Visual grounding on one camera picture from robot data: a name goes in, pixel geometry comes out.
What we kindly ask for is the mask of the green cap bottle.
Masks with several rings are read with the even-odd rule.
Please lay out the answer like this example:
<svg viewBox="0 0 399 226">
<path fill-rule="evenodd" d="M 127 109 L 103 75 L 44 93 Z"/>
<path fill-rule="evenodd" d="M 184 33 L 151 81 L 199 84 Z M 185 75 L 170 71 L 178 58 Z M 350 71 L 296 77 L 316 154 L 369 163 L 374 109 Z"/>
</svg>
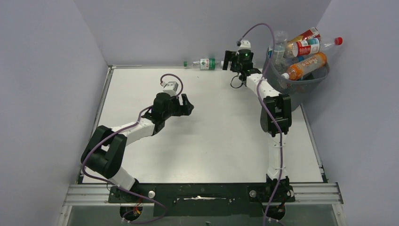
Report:
<svg viewBox="0 0 399 226">
<path fill-rule="evenodd" d="M 184 61 L 183 67 L 186 69 L 199 69 L 199 70 L 216 70 L 222 68 L 224 61 L 218 61 L 214 58 L 202 58 L 199 61 L 193 61 L 192 63 Z"/>
</svg>

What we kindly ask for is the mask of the crushed bottle white blue label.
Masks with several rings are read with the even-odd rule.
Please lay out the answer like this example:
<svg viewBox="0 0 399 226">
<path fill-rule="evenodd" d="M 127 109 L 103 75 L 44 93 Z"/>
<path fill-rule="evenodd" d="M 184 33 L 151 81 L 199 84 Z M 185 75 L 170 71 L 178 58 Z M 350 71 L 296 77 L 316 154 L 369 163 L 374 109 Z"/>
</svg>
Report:
<svg viewBox="0 0 399 226">
<path fill-rule="evenodd" d="M 288 33 L 286 31 L 275 31 L 274 32 L 274 43 L 271 41 L 268 48 L 268 55 L 271 60 L 271 64 L 276 70 L 281 70 L 283 64 L 283 57 L 286 50 L 288 40 Z"/>
</svg>

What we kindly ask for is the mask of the orange juice bottle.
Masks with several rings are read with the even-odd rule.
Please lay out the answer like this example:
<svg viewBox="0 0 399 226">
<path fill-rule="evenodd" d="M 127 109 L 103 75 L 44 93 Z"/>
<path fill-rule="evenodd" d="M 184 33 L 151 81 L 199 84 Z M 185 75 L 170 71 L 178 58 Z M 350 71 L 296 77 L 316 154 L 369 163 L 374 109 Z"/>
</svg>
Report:
<svg viewBox="0 0 399 226">
<path fill-rule="evenodd" d="M 326 63 L 327 56 L 324 53 L 319 52 L 307 59 L 304 59 L 303 61 L 289 66 L 287 70 L 281 74 L 281 76 L 282 78 L 296 81 L 302 78 L 304 75 L 323 67 Z"/>
</svg>

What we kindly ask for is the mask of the red cap bottle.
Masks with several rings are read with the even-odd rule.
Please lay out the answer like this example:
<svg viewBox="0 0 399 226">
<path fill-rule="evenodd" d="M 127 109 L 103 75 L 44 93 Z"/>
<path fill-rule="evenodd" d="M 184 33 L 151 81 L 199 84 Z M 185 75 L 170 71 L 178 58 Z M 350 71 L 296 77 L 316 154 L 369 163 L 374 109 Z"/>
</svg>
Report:
<svg viewBox="0 0 399 226">
<path fill-rule="evenodd" d="M 312 38 L 288 43 L 284 52 L 285 58 L 294 58 L 307 55 L 314 55 L 319 52 L 328 51 L 343 44 L 342 37 Z"/>
</svg>

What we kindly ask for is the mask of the amber tea bottle red label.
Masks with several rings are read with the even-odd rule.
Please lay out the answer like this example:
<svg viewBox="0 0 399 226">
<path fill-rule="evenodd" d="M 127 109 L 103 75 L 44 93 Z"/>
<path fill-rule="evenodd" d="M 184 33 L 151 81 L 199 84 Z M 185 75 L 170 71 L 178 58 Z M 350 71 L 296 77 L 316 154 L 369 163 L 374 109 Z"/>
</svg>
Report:
<svg viewBox="0 0 399 226">
<path fill-rule="evenodd" d="M 314 39 L 314 38 L 321 38 L 321 35 L 316 27 L 311 27 L 310 29 L 306 30 L 302 34 L 296 36 L 289 42 L 297 42 L 302 40 Z"/>
</svg>

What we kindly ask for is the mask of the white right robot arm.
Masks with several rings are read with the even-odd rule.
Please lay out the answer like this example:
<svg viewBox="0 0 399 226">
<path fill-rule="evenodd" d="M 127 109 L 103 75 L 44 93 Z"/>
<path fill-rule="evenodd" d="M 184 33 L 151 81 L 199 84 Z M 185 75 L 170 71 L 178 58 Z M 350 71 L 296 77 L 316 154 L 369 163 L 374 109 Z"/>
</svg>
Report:
<svg viewBox="0 0 399 226">
<path fill-rule="evenodd" d="M 288 180 L 283 157 L 286 135 L 292 125 L 291 97 L 275 90 L 261 71 L 253 66 L 249 49 L 225 51 L 222 69 L 238 74 L 241 84 L 253 91 L 261 104 L 260 125 L 268 138 L 268 169 L 265 196 L 271 201 L 283 195 L 281 181 Z"/>
</svg>

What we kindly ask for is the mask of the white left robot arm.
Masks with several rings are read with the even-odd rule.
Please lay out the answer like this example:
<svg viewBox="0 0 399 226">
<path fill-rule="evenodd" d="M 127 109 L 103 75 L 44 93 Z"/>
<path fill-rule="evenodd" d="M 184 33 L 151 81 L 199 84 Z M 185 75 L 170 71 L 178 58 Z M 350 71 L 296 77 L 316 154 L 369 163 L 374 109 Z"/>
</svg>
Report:
<svg viewBox="0 0 399 226">
<path fill-rule="evenodd" d="M 122 167 L 128 145 L 158 134 L 170 117 L 189 116 L 194 109 L 186 94 L 171 96 L 158 93 L 153 104 L 143 109 L 135 122 L 119 127 L 99 126 L 95 129 L 82 156 L 82 171 L 86 168 L 100 174 L 99 180 L 131 191 L 137 179 Z"/>
</svg>

